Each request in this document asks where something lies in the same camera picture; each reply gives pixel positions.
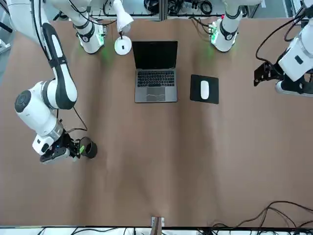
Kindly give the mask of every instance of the lamp base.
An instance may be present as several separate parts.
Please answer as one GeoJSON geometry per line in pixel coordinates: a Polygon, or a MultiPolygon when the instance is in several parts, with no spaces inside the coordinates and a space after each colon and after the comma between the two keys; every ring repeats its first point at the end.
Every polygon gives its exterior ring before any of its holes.
{"type": "Polygon", "coordinates": [[[127,55],[132,49],[132,42],[129,37],[123,36],[115,41],[114,49],[119,55],[127,55]]]}

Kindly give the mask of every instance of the laptop keyboard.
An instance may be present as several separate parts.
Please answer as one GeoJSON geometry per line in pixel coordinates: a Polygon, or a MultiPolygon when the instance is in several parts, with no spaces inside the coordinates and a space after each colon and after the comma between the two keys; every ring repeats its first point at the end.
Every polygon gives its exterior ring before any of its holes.
{"type": "Polygon", "coordinates": [[[174,71],[138,71],[137,87],[173,87],[174,71]]]}

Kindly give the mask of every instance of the laptop trackpad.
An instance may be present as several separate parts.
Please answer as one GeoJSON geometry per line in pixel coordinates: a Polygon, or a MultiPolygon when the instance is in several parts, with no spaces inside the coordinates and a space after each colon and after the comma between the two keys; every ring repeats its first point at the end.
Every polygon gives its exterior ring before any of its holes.
{"type": "Polygon", "coordinates": [[[147,87],[147,101],[165,101],[165,87],[147,87]]]}

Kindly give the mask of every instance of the laptop screen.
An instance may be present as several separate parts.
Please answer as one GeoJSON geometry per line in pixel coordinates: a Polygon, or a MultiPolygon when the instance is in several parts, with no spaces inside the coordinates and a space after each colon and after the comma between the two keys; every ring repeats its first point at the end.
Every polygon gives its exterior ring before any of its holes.
{"type": "Polygon", "coordinates": [[[137,69],[171,69],[176,66],[177,41],[133,42],[137,69]]]}

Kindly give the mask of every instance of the lamp head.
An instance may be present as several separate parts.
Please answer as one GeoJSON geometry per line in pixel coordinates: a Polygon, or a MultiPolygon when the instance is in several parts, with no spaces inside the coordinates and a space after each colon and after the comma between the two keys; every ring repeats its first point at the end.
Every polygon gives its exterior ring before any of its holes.
{"type": "Polygon", "coordinates": [[[131,29],[131,23],[134,21],[133,18],[124,10],[121,0],[114,0],[113,8],[117,17],[117,31],[124,31],[127,33],[131,29]]]}

